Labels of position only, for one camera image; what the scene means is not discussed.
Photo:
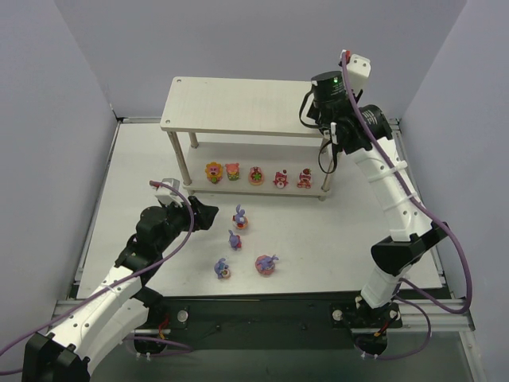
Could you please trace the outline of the red white bear toy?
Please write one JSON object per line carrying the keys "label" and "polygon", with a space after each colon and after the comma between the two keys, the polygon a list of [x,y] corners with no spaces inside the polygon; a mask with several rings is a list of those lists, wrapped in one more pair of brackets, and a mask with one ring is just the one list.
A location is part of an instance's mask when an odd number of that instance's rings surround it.
{"label": "red white bear toy", "polygon": [[277,171],[274,175],[273,183],[276,188],[284,189],[289,184],[287,170]]}

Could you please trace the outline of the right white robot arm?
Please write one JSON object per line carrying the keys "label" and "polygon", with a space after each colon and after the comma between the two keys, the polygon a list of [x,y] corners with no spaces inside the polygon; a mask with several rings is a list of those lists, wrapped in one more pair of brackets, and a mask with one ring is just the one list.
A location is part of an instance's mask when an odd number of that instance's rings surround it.
{"label": "right white robot arm", "polygon": [[344,86],[342,73],[331,71],[311,79],[299,109],[313,120],[311,128],[324,137],[324,150],[332,152],[330,171],[339,154],[346,154],[367,179],[388,224],[390,235],[373,245],[375,269],[360,291],[360,300],[372,309],[387,305],[401,285],[400,279],[423,254],[444,239],[441,226],[417,206],[417,194],[398,155],[390,124],[372,104],[359,107]]}

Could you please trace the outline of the pink bear clover toy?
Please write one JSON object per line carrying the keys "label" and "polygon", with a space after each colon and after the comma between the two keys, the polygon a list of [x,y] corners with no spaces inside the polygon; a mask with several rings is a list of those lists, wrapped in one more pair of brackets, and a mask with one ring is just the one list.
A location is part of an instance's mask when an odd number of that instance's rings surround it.
{"label": "pink bear clover toy", "polygon": [[248,181],[253,186],[259,186],[264,182],[264,174],[260,167],[253,166],[250,168]]}

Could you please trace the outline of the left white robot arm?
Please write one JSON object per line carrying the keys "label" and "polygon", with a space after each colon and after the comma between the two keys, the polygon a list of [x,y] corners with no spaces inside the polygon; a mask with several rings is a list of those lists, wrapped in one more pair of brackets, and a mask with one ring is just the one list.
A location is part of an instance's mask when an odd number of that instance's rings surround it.
{"label": "left white robot arm", "polygon": [[166,248],[181,234],[208,230],[218,208],[196,197],[144,209],[102,284],[45,335],[25,345],[24,381],[88,381],[97,365],[132,330],[143,325],[161,295],[146,284],[158,271]]}

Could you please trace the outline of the orange lion toy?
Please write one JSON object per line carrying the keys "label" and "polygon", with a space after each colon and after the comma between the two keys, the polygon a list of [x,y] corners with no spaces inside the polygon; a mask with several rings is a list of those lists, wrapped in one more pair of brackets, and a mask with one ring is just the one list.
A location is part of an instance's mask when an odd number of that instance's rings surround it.
{"label": "orange lion toy", "polygon": [[223,167],[218,162],[210,162],[205,166],[205,174],[208,181],[217,184],[223,178]]}

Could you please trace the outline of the pink bear burger toy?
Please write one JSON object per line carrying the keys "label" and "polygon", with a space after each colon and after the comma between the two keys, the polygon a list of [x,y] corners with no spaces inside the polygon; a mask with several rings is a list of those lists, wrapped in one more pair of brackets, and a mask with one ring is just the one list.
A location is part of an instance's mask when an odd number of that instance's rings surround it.
{"label": "pink bear burger toy", "polygon": [[240,178],[240,165],[238,162],[227,163],[225,166],[227,179],[229,181],[238,181]]}

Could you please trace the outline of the purple bunny pink cake toy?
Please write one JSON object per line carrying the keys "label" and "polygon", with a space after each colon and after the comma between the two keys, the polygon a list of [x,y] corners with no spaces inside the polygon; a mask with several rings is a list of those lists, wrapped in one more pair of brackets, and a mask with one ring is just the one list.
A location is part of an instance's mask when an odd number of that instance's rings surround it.
{"label": "purple bunny pink cake toy", "polygon": [[259,274],[270,276],[274,273],[275,262],[278,260],[279,258],[276,255],[261,255],[255,260],[255,268]]}

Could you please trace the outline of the red white strawberry toy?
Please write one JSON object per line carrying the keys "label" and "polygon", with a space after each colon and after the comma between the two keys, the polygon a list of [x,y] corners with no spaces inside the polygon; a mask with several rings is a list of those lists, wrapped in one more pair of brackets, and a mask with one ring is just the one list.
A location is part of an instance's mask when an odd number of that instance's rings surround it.
{"label": "red white strawberry toy", "polygon": [[312,170],[310,168],[304,168],[298,176],[297,187],[299,189],[310,189],[312,187]]}

